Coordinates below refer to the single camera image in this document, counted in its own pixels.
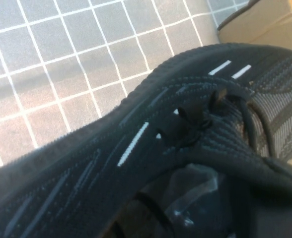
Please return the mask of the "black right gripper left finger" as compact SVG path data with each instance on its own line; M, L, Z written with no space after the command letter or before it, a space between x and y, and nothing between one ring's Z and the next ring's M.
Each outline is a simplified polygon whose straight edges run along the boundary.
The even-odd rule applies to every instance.
M110 238L170 238L171 221L148 194L136 194L108 231Z

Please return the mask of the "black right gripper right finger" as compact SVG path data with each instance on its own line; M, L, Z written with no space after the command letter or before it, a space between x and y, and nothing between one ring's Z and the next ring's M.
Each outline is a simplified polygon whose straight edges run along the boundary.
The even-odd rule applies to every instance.
M229 158L230 238L292 238L292 165L275 158Z

